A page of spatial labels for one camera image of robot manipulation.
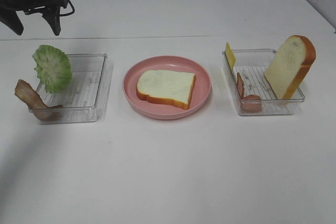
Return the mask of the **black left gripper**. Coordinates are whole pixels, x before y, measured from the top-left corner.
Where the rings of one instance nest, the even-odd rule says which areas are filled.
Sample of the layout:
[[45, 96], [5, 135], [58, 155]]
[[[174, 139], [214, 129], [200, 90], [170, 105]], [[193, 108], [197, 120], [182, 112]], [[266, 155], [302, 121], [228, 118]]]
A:
[[61, 32], [60, 8], [66, 8], [68, 0], [1, 0], [0, 20], [15, 34], [21, 35], [24, 27], [16, 11], [26, 14], [42, 12], [43, 19], [49, 24], [54, 35]]

